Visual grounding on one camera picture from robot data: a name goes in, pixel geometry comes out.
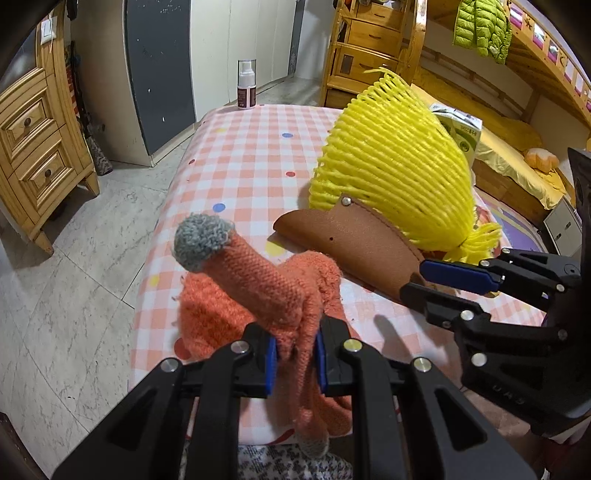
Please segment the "wooden stair drawers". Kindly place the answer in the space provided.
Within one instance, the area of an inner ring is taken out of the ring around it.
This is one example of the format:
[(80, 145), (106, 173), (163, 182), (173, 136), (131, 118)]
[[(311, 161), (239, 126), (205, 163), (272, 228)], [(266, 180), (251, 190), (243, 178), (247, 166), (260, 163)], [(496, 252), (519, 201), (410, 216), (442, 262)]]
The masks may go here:
[(382, 67), (411, 83), (425, 44), (428, 2), (336, 1), (320, 104), (342, 109), (380, 79)]

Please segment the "wooden bunk bed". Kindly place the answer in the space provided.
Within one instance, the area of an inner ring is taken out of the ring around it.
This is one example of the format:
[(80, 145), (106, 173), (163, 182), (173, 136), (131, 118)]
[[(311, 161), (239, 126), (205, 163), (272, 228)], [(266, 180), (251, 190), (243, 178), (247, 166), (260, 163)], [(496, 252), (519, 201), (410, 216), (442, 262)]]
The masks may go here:
[[(506, 1), (512, 42), (504, 65), (453, 44), (457, 1), (428, 2), (426, 39), (414, 84), (441, 91), (445, 83), (539, 135), (537, 146), (559, 159), (569, 202), (574, 202), (567, 150), (590, 145), (590, 79), (549, 20), (526, 1)], [(477, 186), (536, 226), (546, 210), (512, 179), (476, 158)]]

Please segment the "yellow bed sheet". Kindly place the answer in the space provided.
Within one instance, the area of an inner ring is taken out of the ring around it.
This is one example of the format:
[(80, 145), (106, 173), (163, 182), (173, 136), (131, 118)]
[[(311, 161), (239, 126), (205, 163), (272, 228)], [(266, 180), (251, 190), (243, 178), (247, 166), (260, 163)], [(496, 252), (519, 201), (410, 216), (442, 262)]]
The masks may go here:
[(429, 91), (419, 85), (414, 92), (428, 105), (441, 103), (469, 113), (483, 121), (476, 158), (497, 174), (512, 179), (542, 207), (551, 210), (567, 194), (559, 166), (549, 174), (531, 168), (524, 156), (531, 148), (539, 148), (539, 135), (524, 122), (500, 115), (445, 83), (441, 91)]

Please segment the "yellow foam fruit net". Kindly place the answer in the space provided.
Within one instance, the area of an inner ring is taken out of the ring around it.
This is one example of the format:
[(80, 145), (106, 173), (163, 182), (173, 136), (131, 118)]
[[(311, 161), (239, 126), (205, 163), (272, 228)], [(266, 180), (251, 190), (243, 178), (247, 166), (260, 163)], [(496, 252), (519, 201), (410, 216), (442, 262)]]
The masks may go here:
[(478, 224), (469, 163), (439, 119), (393, 71), (346, 106), (329, 130), (308, 188), (328, 211), (344, 195), (381, 213), (418, 249), (477, 264), (502, 228)]

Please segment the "rainbow oval rug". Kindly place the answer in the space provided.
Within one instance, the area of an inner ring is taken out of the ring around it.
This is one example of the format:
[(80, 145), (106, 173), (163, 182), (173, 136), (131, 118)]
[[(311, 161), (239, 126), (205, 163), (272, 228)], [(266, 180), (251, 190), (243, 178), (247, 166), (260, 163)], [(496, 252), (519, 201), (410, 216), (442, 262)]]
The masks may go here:
[(475, 187), (474, 192), (487, 206), (495, 221), (499, 223), (512, 247), (547, 253), (547, 247), (539, 229), (512, 207), (497, 200), (488, 193)]

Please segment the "green puffer jacket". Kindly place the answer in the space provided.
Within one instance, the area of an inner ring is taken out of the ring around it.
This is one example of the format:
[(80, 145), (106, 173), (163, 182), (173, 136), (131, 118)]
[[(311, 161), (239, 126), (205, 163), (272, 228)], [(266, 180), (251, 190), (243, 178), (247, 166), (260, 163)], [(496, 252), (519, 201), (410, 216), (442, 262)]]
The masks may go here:
[(453, 33), (453, 44), (476, 51), (497, 64), (506, 63), (512, 42), (506, 1), (463, 0), (460, 2)]

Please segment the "orange plush toy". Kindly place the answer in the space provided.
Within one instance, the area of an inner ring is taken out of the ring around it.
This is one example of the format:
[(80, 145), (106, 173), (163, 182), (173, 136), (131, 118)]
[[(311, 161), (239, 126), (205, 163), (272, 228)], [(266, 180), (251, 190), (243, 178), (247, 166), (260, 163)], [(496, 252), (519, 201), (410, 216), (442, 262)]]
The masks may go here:
[(543, 148), (529, 149), (524, 159), (531, 168), (544, 174), (549, 174), (559, 166), (559, 159), (553, 153)]

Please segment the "pink checkered tablecloth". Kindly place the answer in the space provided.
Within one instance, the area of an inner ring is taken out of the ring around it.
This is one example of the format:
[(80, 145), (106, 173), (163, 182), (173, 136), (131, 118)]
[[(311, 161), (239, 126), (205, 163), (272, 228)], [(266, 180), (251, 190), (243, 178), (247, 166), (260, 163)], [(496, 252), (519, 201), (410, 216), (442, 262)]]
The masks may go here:
[[(155, 227), (135, 307), (131, 382), (166, 357), (188, 353), (177, 328), (183, 269), (170, 253), (177, 224), (192, 213), (232, 222), (249, 244), (280, 263), (296, 248), (273, 232), (273, 222), (308, 202), (308, 181), (338, 111), (263, 105), (209, 112), (172, 180)], [(342, 305), (363, 341), (387, 357), (429, 358), (453, 380), (461, 375), (449, 331), (351, 279), (342, 280)]]

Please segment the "houndstooth trousers leg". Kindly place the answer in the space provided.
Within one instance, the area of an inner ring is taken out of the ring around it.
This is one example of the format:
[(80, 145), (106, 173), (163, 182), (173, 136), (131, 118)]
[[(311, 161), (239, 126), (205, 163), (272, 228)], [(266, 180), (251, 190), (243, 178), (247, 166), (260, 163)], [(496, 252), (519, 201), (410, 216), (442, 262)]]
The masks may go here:
[(238, 479), (353, 479), (353, 466), (329, 441), (239, 445)]

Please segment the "white spray bottle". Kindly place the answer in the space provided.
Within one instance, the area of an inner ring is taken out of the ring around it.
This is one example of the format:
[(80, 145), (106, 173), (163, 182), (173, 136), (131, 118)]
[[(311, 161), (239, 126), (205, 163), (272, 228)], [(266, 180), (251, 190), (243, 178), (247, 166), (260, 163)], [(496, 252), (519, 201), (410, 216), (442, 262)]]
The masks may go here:
[(239, 109), (249, 109), (256, 106), (256, 59), (238, 60), (238, 77), (236, 90)]

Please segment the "white milk carton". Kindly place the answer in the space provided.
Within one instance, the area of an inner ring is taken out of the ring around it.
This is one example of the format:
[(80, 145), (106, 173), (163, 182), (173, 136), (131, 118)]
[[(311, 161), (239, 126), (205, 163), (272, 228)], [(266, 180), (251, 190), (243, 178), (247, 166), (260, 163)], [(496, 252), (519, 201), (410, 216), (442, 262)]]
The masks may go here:
[(433, 103), (430, 106), (430, 111), (454, 139), (466, 157), (469, 166), (472, 166), (481, 139), (483, 121), (469, 113), (441, 103)]

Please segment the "white grey wardrobe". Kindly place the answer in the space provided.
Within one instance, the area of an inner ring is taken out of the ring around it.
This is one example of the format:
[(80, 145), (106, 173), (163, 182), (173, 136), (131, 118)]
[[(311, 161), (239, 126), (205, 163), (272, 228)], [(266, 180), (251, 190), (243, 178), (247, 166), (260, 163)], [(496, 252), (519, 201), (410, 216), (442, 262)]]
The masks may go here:
[(125, 2), (129, 80), (147, 154), (235, 102), (239, 61), (256, 63), (256, 86), (287, 77), (296, 9), (294, 1)]

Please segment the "brown leather pouch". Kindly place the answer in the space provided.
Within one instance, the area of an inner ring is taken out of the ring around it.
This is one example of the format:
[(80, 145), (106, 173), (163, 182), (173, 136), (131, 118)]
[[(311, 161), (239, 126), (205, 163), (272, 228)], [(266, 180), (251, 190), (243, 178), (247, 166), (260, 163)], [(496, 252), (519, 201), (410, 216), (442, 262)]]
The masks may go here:
[(273, 224), (276, 233), (307, 250), (321, 252), (393, 301), (408, 282), (426, 286), (420, 274), (422, 252), (377, 210), (342, 195), (325, 210), (298, 209)]

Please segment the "grey nightstand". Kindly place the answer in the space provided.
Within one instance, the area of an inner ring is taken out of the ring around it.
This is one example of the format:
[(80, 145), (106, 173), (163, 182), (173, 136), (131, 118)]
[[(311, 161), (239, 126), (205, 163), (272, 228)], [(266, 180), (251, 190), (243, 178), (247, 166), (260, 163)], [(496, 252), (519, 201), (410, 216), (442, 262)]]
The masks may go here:
[(581, 257), (582, 225), (570, 202), (562, 197), (544, 219), (544, 225), (559, 255)]

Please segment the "wooden glass-door cabinet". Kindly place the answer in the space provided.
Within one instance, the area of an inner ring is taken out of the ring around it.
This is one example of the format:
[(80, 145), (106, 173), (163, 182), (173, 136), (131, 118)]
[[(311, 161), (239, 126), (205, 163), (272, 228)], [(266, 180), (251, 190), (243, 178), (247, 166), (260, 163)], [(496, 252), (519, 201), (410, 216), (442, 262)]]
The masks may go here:
[(48, 255), (43, 227), (60, 203), (79, 185), (100, 194), (66, 69), (66, 5), (31, 28), (1, 74), (1, 213)]

